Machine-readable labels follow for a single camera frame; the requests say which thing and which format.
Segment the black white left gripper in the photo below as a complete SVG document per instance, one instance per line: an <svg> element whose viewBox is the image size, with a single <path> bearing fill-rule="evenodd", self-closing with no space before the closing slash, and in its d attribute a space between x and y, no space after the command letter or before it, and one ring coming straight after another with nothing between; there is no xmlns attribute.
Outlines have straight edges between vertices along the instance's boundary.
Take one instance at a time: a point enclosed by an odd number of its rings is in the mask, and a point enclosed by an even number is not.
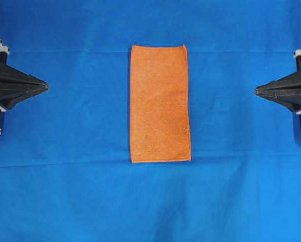
<svg viewBox="0 0 301 242"><path fill-rule="evenodd" d="M28 90L2 90L0 91L0 136L3 132L6 110L12 109L17 103L30 97L37 96L48 90L48 84L34 76L20 72L8 65L7 59L10 49L3 45L0 39L0 81L9 83L38 85Z"/></svg>

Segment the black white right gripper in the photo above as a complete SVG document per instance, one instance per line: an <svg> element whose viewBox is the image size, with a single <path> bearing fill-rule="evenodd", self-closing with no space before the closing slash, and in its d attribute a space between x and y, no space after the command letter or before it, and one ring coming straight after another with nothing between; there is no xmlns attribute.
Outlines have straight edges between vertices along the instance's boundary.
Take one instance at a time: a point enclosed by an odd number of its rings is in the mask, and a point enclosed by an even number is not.
<svg viewBox="0 0 301 242"><path fill-rule="evenodd" d="M267 91L301 88L301 49L293 54L296 60L296 72L279 80L255 88L256 95L287 107L299 116L301 137L301 91Z"/></svg>

